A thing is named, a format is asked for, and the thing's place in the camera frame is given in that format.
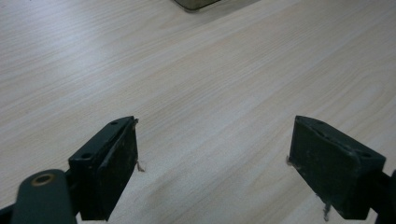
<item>light wood grain surface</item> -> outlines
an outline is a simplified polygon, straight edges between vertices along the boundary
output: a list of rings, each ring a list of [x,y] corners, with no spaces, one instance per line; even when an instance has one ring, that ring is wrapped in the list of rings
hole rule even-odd
[[[295,115],[396,169],[396,1],[0,1],[0,206],[113,119],[140,160],[109,223],[325,223]],[[329,223],[344,221],[334,211]]]

